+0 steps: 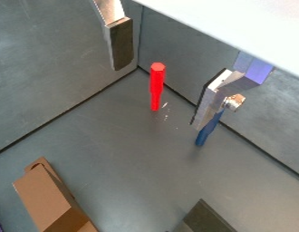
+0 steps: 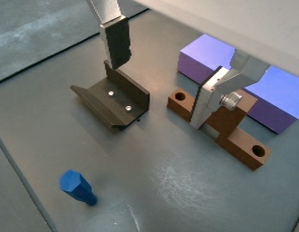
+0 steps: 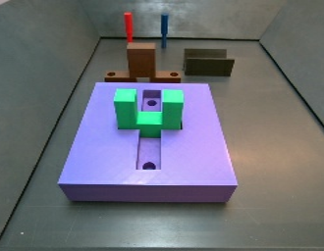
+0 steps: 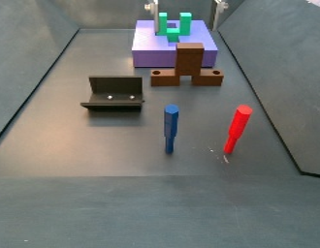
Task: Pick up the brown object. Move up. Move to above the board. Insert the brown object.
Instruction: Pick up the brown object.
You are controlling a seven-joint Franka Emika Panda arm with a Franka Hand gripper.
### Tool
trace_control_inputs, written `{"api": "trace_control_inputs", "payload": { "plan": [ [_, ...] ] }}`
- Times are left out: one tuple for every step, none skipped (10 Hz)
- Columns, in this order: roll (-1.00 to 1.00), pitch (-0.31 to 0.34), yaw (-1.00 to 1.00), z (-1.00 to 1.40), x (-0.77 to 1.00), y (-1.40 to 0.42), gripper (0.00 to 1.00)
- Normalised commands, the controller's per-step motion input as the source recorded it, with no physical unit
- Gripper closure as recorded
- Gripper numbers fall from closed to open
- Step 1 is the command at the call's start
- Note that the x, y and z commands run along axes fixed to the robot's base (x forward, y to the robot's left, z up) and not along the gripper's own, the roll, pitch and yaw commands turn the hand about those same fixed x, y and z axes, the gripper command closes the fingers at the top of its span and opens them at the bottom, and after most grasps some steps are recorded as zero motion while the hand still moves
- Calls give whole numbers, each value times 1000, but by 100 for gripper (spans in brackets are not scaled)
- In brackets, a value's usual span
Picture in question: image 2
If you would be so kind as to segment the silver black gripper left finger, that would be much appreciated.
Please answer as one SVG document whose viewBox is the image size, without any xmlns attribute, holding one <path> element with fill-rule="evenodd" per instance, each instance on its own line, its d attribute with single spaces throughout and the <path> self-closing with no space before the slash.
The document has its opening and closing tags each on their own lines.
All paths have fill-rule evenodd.
<svg viewBox="0 0 299 232">
<path fill-rule="evenodd" d="M 106 44 L 111 68 L 116 70 L 131 59 L 128 18 L 123 15 L 118 0 L 86 0 L 100 22 L 100 35 Z"/>
</svg>

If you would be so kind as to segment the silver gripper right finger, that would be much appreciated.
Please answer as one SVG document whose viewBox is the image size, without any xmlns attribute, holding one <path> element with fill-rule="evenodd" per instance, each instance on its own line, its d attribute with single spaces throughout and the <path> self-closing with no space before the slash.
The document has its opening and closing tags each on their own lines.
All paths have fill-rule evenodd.
<svg viewBox="0 0 299 232">
<path fill-rule="evenodd" d="M 235 109 L 242 99 L 238 90 L 259 82 L 269 67 L 267 62 L 244 51 L 235 51 L 231 69 L 220 67 L 199 88 L 190 121 L 195 129 L 199 129 L 222 106 Z"/>
</svg>

